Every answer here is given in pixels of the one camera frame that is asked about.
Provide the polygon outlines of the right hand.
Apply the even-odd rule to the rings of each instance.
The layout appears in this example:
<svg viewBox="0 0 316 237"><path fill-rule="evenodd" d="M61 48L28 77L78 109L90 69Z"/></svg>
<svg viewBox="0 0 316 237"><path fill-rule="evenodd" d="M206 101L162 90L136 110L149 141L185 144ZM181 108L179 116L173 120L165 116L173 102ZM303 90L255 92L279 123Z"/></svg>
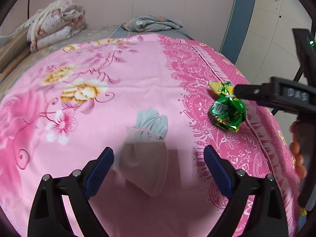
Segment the right hand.
<svg viewBox="0 0 316 237"><path fill-rule="evenodd" d="M307 175L307 169L304 166L304 158L300 151L300 143L296 134L296 124L297 122L293 122L290 131L292 133L292 142L290 144L290 151L295 158L295 171L300 179L303 179Z"/></svg>

